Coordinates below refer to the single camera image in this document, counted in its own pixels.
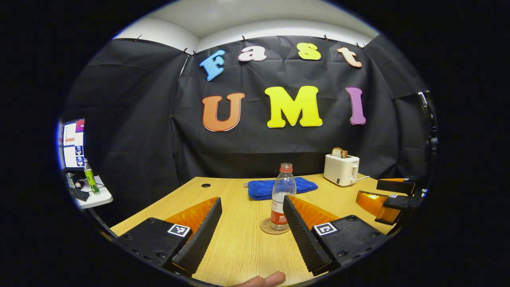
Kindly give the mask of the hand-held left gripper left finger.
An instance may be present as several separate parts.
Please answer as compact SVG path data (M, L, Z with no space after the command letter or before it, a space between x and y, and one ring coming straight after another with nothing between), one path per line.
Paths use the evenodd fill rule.
M166 220L147 218L118 236L117 244L153 265L192 276L202 262L221 216L222 201L213 197Z

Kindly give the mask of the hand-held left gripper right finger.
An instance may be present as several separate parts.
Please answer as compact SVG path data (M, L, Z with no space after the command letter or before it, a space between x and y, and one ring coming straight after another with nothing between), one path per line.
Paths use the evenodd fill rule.
M355 215L308 226L298 202L295 196L285 196L283 211L306 267L314 276L346 268L389 240L388 235Z

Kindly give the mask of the round wooden coaster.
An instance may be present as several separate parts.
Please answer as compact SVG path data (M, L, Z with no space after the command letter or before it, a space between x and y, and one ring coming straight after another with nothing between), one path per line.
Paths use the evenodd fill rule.
M270 218L266 218L260 225L260 228L265 233L271 235L284 234L290 230L288 224L274 224Z

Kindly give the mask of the clear plastic water bottle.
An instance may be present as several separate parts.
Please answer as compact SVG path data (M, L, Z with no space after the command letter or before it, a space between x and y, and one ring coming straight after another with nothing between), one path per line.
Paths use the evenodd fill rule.
M293 165L288 162L280 164L279 175L273 185L272 206L269 227L271 230L282 231L288 228L283 211L284 198L296 194L296 182L292 174Z

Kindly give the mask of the green drink bottle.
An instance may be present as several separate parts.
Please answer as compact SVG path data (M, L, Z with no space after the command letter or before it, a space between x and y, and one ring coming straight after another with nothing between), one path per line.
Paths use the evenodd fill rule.
M100 195L100 189L94 178L91 166L88 163L88 159L84 158L84 175L89 183L89 187L94 195Z

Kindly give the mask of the white toaster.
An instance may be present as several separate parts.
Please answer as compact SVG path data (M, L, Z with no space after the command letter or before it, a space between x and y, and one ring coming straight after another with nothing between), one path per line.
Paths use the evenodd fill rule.
M347 158L339 158L330 154L325 156L324 178L340 187L355 184L358 171L358 157L348 155Z

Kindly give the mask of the blue towel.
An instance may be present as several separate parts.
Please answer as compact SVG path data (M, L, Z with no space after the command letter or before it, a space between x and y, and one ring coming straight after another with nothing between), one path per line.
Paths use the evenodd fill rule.
M318 189L318 185L302 177L295 177L297 194L307 193ZM244 184L248 188L248 195L256 201L269 200L272 198L273 187L276 180L250 181Z

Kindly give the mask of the white side table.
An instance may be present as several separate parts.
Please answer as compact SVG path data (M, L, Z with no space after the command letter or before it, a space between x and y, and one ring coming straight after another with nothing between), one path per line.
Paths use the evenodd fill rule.
M81 209L87 209L87 208L93 208L100 205L111 203L114 198L112 194L108 191L107 187L104 186L104 183L102 182L101 178L99 176L94 176L94 180L96 185L98 186L98 189L100 191L99 195L94 195L94 193L91 190L91 187L88 182L85 182L83 184L83 187L80 191L89 193L89 197L86 201L74 198L74 190L71 189L71 196L75 200L75 203L78 207Z

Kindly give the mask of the black backdrop cloth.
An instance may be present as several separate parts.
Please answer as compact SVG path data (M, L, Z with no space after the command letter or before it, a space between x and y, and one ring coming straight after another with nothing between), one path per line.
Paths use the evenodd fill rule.
M195 177L324 171L334 147L372 178L427 173L417 69L386 36L364 47L269 36L187 55L113 39L73 84L62 120L84 118L84 155L113 194L115 225Z

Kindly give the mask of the black keyboard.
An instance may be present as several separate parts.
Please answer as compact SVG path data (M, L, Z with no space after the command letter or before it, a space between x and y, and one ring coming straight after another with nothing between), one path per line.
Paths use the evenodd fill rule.
M80 189L75 189L69 187L69 192L73 198L80 200L82 202L86 202L90 196L90 194L87 191L82 191Z

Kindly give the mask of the computer monitor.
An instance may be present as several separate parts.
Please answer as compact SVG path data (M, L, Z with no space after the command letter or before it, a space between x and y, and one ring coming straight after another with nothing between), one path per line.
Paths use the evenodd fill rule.
M66 169L84 169L84 118L62 124L59 139L62 163Z

